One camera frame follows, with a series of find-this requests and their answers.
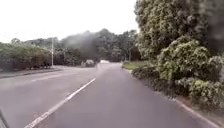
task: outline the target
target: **white sky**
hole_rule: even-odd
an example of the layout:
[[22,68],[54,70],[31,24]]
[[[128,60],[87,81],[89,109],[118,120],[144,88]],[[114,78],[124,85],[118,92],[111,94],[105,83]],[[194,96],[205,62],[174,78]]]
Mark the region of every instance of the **white sky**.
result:
[[137,29],[136,0],[0,0],[0,42]]

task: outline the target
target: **white lane marking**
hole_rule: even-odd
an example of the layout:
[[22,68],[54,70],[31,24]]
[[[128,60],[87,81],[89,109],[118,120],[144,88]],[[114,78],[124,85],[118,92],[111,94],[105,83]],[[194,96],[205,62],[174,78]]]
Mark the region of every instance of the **white lane marking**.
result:
[[49,115],[51,115],[53,112],[55,112],[57,109],[59,109],[62,105],[64,105],[66,102],[68,102],[70,99],[72,99],[75,95],[77,95],[80,91],[82,91],[87,86],[89,86],[95,80],[96,79],[94,78],[90,82],[88,82],[87,84],[83,85],[77,91],[75,91],[74,93],[72,93],[71,95],[69,95],[66,99],[62,100],[61,102],[59,102],[58,104],[56,104],[55,106],[53,106],[51,109],[49,109],[47,112],[45,112],[44,114],[42,114],[40,117],[36,118],[34,121],[32,121],[30,124],[28,124],[24,128],[33,128],[33,127],[35,127],[37,124],[39,124],[44,119],[46,119]]
[[213,123],[212,121],[210,121],[209,119],[205,118],[204,116],[200,115],[199,113],[195,112],[194,110],[192,110],[191,108],[189,108],[188,106],[186,106],[185,104],[183,104],[182,102],[180,102],[179,100],[173,99],[177,104],[179,104],[181,107],[183,107],[186,111],[192,113],[193,115],[195,115],[197,118],[205,121],[206,123],[208,123],[209,125],[211,125],[214,128],[220,128],[217,124]]

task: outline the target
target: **road edge line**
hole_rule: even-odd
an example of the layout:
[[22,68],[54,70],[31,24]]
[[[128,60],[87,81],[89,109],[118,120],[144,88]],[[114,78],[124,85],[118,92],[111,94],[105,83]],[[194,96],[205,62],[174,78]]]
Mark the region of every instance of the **road edge line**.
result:
[[173,101],[176,102],[178,105],[180,105],[180,107],[184,108],[186,111],[190,112],[191,114],[193,114],[197,118],[201,119],[202,121],[206,122],[207,124],[211,125],[212,127],[214,127],[214,128],[221,128],[219,125],[217,125],[216,123],[214,123],[211,120],[207,119],[206,117],[202,116],[198,112],[194,111],[193,109],[191,109],[190,107],[188,107],[187,105],[182,103],[181,101],[179,101],[177,99],[173,99]]

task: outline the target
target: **utility pole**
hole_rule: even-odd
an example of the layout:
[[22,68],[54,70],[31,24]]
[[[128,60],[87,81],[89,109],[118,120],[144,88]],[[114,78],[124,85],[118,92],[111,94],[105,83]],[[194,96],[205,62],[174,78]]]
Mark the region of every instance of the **utility pole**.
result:
[[51,66],[54,68],[54,39],[51,38]]

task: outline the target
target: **asphalt road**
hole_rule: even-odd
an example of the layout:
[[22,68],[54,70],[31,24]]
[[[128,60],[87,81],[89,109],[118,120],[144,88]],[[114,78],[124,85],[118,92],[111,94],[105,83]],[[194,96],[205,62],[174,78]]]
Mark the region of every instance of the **asphalt road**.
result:
[[23,128],[94,78],[36,128],[212,128],[121,64],[0,79],[0,108],[11,128]]

